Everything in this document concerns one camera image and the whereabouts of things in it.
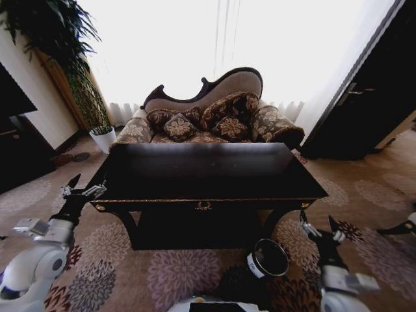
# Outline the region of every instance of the dark wooden door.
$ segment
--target dark wooden door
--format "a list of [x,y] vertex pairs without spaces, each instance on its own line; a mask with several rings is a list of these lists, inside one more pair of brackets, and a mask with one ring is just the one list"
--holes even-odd
[[302,153],[358,159],[416,109],[416,1],[406,1]]

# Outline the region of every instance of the dark wooden table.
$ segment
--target dark wooden table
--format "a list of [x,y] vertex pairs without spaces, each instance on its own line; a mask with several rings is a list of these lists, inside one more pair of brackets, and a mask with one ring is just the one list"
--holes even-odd
[[[123,222],[135,250],[246,248],[327,196],[280,143],[119,145],[88,186],[103,177],[108,190],[92,205]],[[260,209],[272,210],[263,227]]]

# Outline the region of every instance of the sheer curtain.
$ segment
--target sheer curtain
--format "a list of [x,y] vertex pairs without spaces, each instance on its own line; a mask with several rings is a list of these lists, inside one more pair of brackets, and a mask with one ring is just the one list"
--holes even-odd
[[295,120],[340,62],[355,62],[346,51],[377,26],[362,20],[393,0],[79,2],[102,39],[91,43],[92,70],[123,124],[160,84],[169,96],[191,98],[202,77],[240,66],[259,70],[262,98]]

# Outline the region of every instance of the gold trim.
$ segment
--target gold trim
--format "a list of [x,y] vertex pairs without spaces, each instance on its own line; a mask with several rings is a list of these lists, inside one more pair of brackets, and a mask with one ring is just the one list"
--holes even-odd
[[195,210],[202,210],[202,211],[206,211],[206,210],[211,210],[211,203],[209,201],[200,201],[198,203],[198,205],[195,207]]
[[97,209],[98,211],[104,211],[104,210],[105,210],[105,207],[104,207],[104,206],[102,206],[102,205],[96,205],[96,209]]
[[280,201],[280,200],[319,200],[323,197],[306,198],[202,198],[202,199],[152,199],[152,200],[92,200],[90,203],[151,203],[151,202],[250,202],[250,201]]

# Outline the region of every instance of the decorative brass handle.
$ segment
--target decorative brass handle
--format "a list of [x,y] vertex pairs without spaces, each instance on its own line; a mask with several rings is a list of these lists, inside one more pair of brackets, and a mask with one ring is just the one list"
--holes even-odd
[[195,208],[196,210],[201,210],[201,211],[206,211],[206,210],[211,210],[211,203],[209,201],[200,201],[198,203],[198,205]]

